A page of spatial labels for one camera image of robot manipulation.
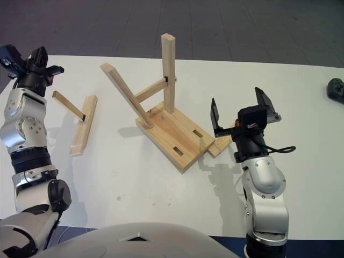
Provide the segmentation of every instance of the wooden leg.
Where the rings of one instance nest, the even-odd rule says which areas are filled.
[[[76,106],[74,106],[69,100],[67,100],[61,93],[55,90],[52,97],[62,106],[64,106],[68,111],[72,112],[79,119],[79,121],[85,121],[85,114],[81,112]]]
[[[156,94],[160,90],[162,90],[164,87],[167,86],[167,82],[165,78],[162,78],[158,80],[157,82],[153,83],[151,86],[147,87],[143,91],[137,93],[135,95],[135,98],[138,100],[138,102],[142,102],[146,99],[148,99],[150,96]]]
[[[168,85],[163,90],[163,99],[165,103],[165,109],[173,113],[174,112],[174,95],[175,95],[175,60],[176,60],[176,38],[170,34],[164,34],[161,36],[162,47],[162,70],[163,76],[167,77]]]
[[[145,126],[152,128],[154,126],[151,119],[148,117],[138,100],[135,98],[134,94],[131,92],[125,81],[119,75],[118,71],[112,65],[105,63],[101,66],[103,72],[107,75],[113,85],[118,89],[122,94],[124,99],[132,107],[132,109],[138,114]]]
[[[85,113],[85,121],[79,122],[76,134],[71,145],[70,153],[71,155],[82,154],[88,140],[88,135],[90,134],[90,129],[92,125],[93,115],[95,113],[97,105],[97,96],[91,95],[85,98],[84,105],[82,107],[82,112]]]

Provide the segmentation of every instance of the white table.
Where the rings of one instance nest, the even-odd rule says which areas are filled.
[[[133,92],[162,76],[161,60],[50,56],[50,65],[65,73],[47,88],[48,149],[67,181],[72,205],[62,225],[100,228],[136,221],[190,226],[208,235],[244,237],[240,165],[233,161],[235,144],[216,159],[208,153],[181,175],[162,152],[136,127],[136,115],[99,66],[108,62]],[[254,87],[271,98],[280,123],[269,124],[266,143],[296,145],[291,154],[273,154],[285,174],[284,194],[290,213],[290,239],[343,239],[344,105],[326,96],[333,77],[344,69],[290,64],[176,61],[176,107],[212,134],[211,98],[220,124],[230,126],[241,108],[256,105]],[[0,95],[4,109],[12,83]],[[82,156],[70,156],[76,119],[51,98],[53,90],[76,106],[98,96],[88,145]],[[162,93],[143,102],[146,110]],[[0,218],[15,213],[13,169],[0,144]]]

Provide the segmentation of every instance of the wooden piece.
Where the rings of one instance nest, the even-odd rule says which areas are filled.
[[[161,102],[147,112],[154,123],[145,128],[140,118],[136,124],[173,161],[181,171],[186,171],[209,147],[214,138],[175,109],[169,113]]]
[[[82,106],[82,112],[85,114],[85,121],[79,122],[76,134],[71,145],[70,153],[72,155],[82,154],[88,140],[88,135],[90,133],[93,115],[95,113],[97,105],[97,96],[91,95],[85,98],[84,104]]]
[[[162,78],[158,80],[157,82],[153,83],[151,86],[147,87],[143,91],[137,93],[135,95],[135,98],[138,100],[138,102],[142,102],[146,99],[148,99],[150,96],[156,94],[160,90],[162,90],[164,87],[167,86],[167,82],[165,78]]]
[[[103,72],[107,75],[113,85],[118,89],[118,91],[122,94],[124,99],[129,103],[132,109],[138,114],[138,116],[142,119],[143,123],[146,127],[151,128],[153,127],[153,123],[135,98],[134,94],[131,92],[125,81],[119,75],[118,71],[112,65],[105,63],[101,66]]]
[[[230,135],[216,138],[214,143],[209,147],[208,152],[213,157],[216,157],[232,142],[232,137]]]
[[[174,97],[175,97],[175,60],[176,60],[176,38],[170,34],[161,36],[161,49],[162,49],[162,71],[163,77],[167,76],[168,85],[163,90],[163,99],[165,109],[174,112]]]
[[[64,106],[67,110],[72,112],[81,122],[85,121],[85,114],[81,112],[76,106],[74,106],[69,100],[67,100],[64,95],[58,91],[53,92],[52,96],[58,103]]]

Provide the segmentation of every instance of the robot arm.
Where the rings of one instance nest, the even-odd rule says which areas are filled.
[[[249,258],[285,257],[289,215],[284,204],[285,178],[269,156],[272,152],[289,153],[294,146],[274,149],[265,145],[263,130],[267,123],[281,120],[271,100],[255,88],[257,106],[238,112],[234,128],[218,125],[218,111],[213,99],[211,119],[216,137],[231,135],[238,152],[234,154],[243,170],[242,185],[245,193],[245,256]]]
[[[44,117],[45,88],[63,68],[46,68],[48,56],[41,47],[22,60],[11,45],[0,48],[0,63],[17,78],[5,107],[0,138],[11,156],[18,214],[0,221],[0,249],[8,257],[29,257],[42,250],[59,219],[71,204],[70,191],[47,150]]]

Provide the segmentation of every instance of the wooden board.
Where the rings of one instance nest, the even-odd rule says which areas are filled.
[[[95,113],[97,105],[97,96],[91,95],[85,98],[82,112],[85,114],[85,121],[79,122],[76,134],[71,145],[70,153],[71,155],[82,154],[88,140],[88,135],[90,133],[93,115]]]
[[[64,95],[59,93],[57,90],[53,92],[52,98],[58,103],[64,106],[68,111],[72,112],[81,122],[85,120],[85,114],[81,112],[76,106],[74,106],[69,100],[67,100]]]
[[[208,152],[213,157],[216,157],[232,142],[232,137],[230,135],[216,138],[214,143],[209,147]]]
[[[165,102],[165,109],[168,112],[173,113],[176,83],[176,38],[167,33],[162,35],[161,51],[163,77],[167,77],[168,80],[167,87],[163,90],[163,99]]]
[[[207,134],[178,109],[169,113],[161,102],[147,112],[154,123],[146,128],[140,118],[136,124],[172,160],[181,171],[186,171],[209,147],[214,138]]]

